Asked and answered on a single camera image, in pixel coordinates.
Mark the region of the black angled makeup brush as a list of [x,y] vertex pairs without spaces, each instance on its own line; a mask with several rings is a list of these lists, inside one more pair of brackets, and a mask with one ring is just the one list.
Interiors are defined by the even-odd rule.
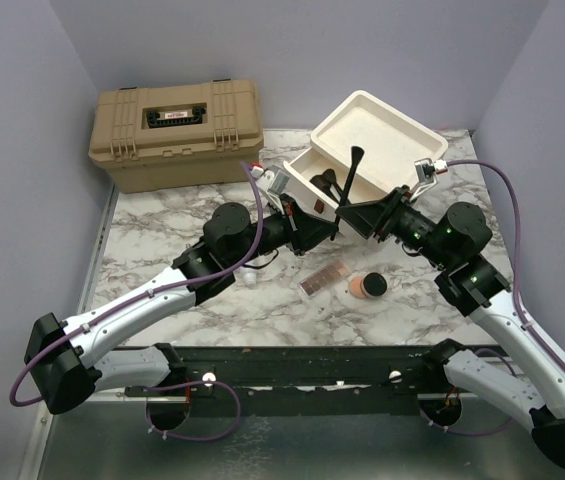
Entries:
[[336,173],[333,169],[326,169],[322,177],[324,178],[325,182],[328,186],[328,195],[333,198],[336,202],[341,200],[343,190],[337,181]]

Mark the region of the black round makeup brush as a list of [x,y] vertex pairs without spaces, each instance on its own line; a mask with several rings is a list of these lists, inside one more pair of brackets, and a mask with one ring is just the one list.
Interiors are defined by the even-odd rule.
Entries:
[[343,192],[340,195],[338,207],[336,208],[336,211],[335,211],[336,216],[335,216],[335,219],[334,219],[334,230],[332,231],[332,235],[330,237],[331,241],[335,240],[338,229],[339,229],[339,223],[340,223],[341,217],[340,217],[338,211],[341,207],[346,206],[347,203],[348,203],[352,184],[354,182],[358,166],[361,163],[361,161],[364,157],[364,154],[365,154],[365,151],[362,147],[357,146],[357,145],[354,145],[354,146],[351,147],[351,165],[350,165],[347,177],[346,177],[346,181],[344,183]]

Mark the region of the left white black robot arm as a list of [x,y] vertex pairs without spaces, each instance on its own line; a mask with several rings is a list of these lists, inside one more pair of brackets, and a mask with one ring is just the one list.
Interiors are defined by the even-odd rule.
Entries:
[[103,307],[59,320],[52,313],[33,324],[25,373],[38,401],[63,414],[92,394],[118,387],[148,387],[168,395],[182,385],[172,348],[158,344],[125,350],[122,343],[156,322],[212,299],[235,281],[235,270],[286,247],[301,256],[331,237],[334,221],[304,212],[283,195],[272,214],[250,217],[236,202],[220,205],[197,243],[145,284]]

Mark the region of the black fan makeup brush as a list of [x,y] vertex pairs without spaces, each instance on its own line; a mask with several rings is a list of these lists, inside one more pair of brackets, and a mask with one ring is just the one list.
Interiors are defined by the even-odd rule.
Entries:
[[310,183],[326,196],[334,199],[335,196],[331,190],[331,182],[323,175],[315,175],[310,179]]

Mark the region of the cream drawer organizer cabinet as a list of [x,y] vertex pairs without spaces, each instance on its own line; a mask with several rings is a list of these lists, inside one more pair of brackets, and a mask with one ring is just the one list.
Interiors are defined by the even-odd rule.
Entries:
[[416,184],[415,161],[442,159],[448,149],[441,135],[363,90],[350,94],[315,127],[310,145],[348,171],[351,147],[362,147],[356,175],[388,194]]

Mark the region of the cream top drawer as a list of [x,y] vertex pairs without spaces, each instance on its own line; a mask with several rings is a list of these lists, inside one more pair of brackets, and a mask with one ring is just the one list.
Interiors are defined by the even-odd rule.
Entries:
[[[321,175],[327,169],[333,169],[338,185],[343,188],[348,174],[348,167],[323,156],[314,148],[309,148],[292,161],[284,162],[284,169],[290,179],[286,191],[293,197],[301,208],[310,215],[324,220],[335,219],[335,209],[338,201],[321,191],[310,180]],[[360,175],[356,175],[349,194],[351,203],[376,201],[388,194]]]

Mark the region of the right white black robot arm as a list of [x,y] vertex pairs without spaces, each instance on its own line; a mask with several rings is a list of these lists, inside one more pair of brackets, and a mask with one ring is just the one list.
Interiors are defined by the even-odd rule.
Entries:
[[482,210],[457,202],[433,222],[396,189],[378,201],[340,206],[336,215],[362,237],[394,237],[436,267],[443,298],[486,331],[526,376],[514,378],[456,348],[422,365],[423,383],[434,391],[453,384],[488,401],[529,431],[538,449],[565,469],[565,351],[482,256],[492,237]]

